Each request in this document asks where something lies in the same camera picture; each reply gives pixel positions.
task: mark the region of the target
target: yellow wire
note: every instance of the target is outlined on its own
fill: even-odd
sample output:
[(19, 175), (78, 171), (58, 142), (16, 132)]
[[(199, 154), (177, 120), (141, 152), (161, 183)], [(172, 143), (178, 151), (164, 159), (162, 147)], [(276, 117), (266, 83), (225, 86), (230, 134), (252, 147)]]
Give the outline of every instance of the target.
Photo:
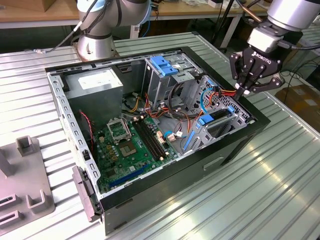
[(140, 97), (137, 97), (134, 108), (132, 110), (129, 110), (130, 113), (133, 113), (138, 109), (139, 100), (140, 100)]
[(228, 90), (222, 90), (222, 89), (221, 89), (221, 91), (227, 92), (227, 93), (234, 93), (234, 92), (236, 92), (236, 90), (234, 90), (234, 91), (228, 91)]

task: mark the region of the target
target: blue cable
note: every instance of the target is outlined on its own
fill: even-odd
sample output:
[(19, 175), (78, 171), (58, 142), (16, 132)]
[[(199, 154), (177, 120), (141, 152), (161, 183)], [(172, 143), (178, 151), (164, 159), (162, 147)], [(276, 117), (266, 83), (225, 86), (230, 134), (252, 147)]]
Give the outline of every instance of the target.
[(163, 135), (165, 139), (167, 138), (168, 134), (172, 134), (172, 131), (167, 131), (167, 132)]
[(145, 35), (148, 33), (149, 29), (150, 29), (150, 19), (148, 20), (148, 28), (146, 29), (145, 33), (144, 33), (143, 36), (142, 36), (143, 38), (144, 38)]
[(208, 112), (207, 112), (207, 110), (206, 110), (206, 108), (205, 108), (205, 106), (204, 106), (204, 95), (205, 95), (205, 92), (207, 92), (207, 91), (213, 91), (213, 90), (214, 90), (213, 88), (208, 88), (208, 89), (206, 89), (205, 91), (203, 91), (202, 94), (201, 94), (201, 96), (200, 96), (201, 109), (202, 109), (202, 111), (203, 111), (205, 114), (207, 114)]
[(168, 137), (169, 134), (173, 134), (172, 131), (167, 131), (163, 136), (166, 139)]

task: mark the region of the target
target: green circuit board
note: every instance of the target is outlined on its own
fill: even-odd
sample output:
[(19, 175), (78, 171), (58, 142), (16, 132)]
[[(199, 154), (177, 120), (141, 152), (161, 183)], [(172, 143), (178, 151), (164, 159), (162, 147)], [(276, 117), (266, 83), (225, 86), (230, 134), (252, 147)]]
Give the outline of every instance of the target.
[[(143, 122), (148, 126), (153, 137), (157, 139), (157, 131), (159, 129), (153, 119), (147, 117)], [(126, 124), (131, 133), (130, 141), (123, 139), (118, 144), (115, 144), (107, 127), (93, 134), (97, 140), (96, 160), (101, 174), (97, 183), (101, 193), (106, 193), (178, 157), (174, 148), (167, 142), (165, 146), (161, 144), (160, 146), (168, 155), (163, 160), (154, 159), (134, 128), (133, 123), (128, 122)], [(112, 129), (113, 136), (119, 136), (125, 132), (120, 125), (117, 125), (116, 129)], [(115, 181), (123, 178), (128, 179), (122, 181), (119, 185), (113, 185)]]

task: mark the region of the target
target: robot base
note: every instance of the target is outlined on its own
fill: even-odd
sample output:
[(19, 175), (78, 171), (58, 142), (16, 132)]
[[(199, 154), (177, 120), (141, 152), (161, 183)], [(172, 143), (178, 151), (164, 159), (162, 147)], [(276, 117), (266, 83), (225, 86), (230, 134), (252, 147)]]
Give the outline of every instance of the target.
[(106, 38), (81, 35), (77, 44), (79, 56), (87, 61), (108, 59), (116, 56), (116, 47), (112, 35)]

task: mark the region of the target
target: white label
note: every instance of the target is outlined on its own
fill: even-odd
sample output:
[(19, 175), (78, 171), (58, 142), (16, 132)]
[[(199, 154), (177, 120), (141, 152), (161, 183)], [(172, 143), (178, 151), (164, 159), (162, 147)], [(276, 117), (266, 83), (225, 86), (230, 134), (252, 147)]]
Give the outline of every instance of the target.
[(294, 91), (295, 91), (298, 95), (305, 95), (305, 94), (306, 94), (302, 89), (294, 89)]
[(181, 66), (179, 64), (172, 65), (172, 67), (175, 68), (175, 69), (181, 68)]
[(312, 99), (306, 99), (305, 102), (306, 102), (307, 104), (309, 104), (310, 106), (317, 106), (317, 105), (318, 105), (318, 104), (317, 104), (315, 101), (313, 101)]
[(175, 135), (177, 135), (178, 137), (182, 137), (182, 131), (177, 131)]
[(79, 78), (79, 83), (83, 90), (100, 87), (111, 83), (115, 79), (110, 70), (98, 74), (83, 76)]

